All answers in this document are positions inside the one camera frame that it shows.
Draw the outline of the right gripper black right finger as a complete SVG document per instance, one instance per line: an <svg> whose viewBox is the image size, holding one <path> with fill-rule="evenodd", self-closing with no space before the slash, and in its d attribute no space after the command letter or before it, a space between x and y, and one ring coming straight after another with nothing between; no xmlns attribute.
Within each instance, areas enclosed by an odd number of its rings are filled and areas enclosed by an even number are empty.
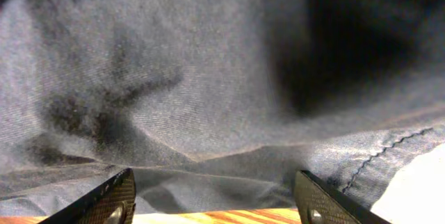
<svg viewBox="0 0 445 224"><path fill-rule="evenodd" d="M390 224L308 170L296 172L293 194L303 224Z"/></svg>

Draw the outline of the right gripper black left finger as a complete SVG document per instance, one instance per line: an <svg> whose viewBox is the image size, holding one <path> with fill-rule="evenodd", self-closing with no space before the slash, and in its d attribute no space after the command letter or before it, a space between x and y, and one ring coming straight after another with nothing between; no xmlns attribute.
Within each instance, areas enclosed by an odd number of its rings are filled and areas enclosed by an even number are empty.
<svg viewBox="0 0 445 224"><path fill-rule="evenodd" d="M132 224L135 208L134 172L126 168L40 224Z"/></svg>

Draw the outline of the dark blue shorts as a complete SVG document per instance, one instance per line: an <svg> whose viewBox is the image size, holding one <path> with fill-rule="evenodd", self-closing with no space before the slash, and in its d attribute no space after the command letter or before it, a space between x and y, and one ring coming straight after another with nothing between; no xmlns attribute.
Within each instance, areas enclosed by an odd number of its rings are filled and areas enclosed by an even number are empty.
<svg viewBox="0 0 445 224"><path fill-rule="evenodd" d="M124 168L138 213L371 208L444 144L444 0L1 0L1 214Z"/></svg>

